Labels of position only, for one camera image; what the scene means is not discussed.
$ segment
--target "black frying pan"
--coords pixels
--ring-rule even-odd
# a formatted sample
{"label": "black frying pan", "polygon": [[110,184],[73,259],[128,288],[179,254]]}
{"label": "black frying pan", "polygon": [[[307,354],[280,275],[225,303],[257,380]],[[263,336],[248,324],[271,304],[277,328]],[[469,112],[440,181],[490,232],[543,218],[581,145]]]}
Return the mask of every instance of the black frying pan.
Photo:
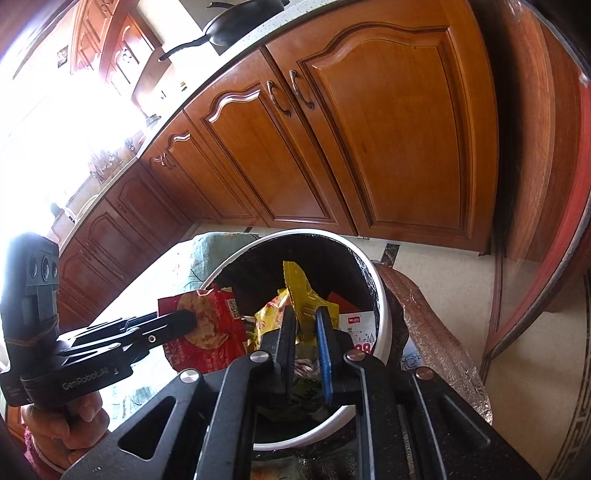
{"label": "black frying pan", "polygon": [[188,43],[182,43],[159,58],[164,61],[173,53],[187,47],[197,47],[211,42],[220,47],[229,47],[244,35],[271,17],[283,12],[290,0],[246,0],[237,5],[226,2],[212,2],[207,8],[227,8],[225,12],[212,19],[203,29],[203,36]]}

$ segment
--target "red wooden edge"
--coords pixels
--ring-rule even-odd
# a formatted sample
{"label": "red wooden edge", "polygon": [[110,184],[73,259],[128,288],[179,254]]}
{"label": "red wooden edge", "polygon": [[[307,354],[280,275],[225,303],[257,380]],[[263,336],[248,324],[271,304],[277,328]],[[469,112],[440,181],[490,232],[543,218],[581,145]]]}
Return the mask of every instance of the red wooden edge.
{"label": "red wooden edge", "polygon": [[579,157],[574,175],[574,184],[569,201],[564,212],[560,227],[550,250],[541,264],[534,283],[530,287],[521,303],[517,306],[509,320],[492,335],[485,348],[485,356],[492,357],[501,353],[512,338],[520,335],[529,327],[541,313],[544,300],[550,301],[551,293],[555,293],[564,283],[564,279],[573,272],[582,272],[589,267],[591,259],[591,230],[587,226],[581,237],[569,265],[561,273],[561,279],[550,281],[558,266],[567,254],[567,250],[575,236],[577,227],[585,213],[585,207],[591,193],[591,88],[580,86],[581,94],[581,134],[579,143]]}

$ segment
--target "camera lens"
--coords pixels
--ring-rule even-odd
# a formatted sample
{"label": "camera lens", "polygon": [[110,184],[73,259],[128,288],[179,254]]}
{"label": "camera lens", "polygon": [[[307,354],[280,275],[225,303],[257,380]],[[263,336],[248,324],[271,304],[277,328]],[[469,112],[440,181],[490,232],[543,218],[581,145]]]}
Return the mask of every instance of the camera lens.
{"label": "camera lens", "polygon": [[37,276],[37,259],[35,257],[31,257],[29,260],[29,273],[31,274],[31,278]]}
{"label": "camera lens", "polygon": [[47,257],[43,257],[41,262],[41,276],[43,277],[43,281],[47,281],[49,278],[49,260]]}

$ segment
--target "red food wrapper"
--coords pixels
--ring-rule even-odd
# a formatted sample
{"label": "red food wrapper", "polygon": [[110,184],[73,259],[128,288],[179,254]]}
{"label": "red food wrapper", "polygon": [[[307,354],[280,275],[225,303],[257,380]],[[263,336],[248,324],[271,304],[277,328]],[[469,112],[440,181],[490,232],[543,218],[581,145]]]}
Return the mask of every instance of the red food wrapper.
{"label": "red food wrapper", "polygon": [[158,315],[183,309],[195,313],[197,327],[164,344],[166,358],[177,372],[214,372],[246,353],[246,330],[231,290],[195,290],[158,300]]}

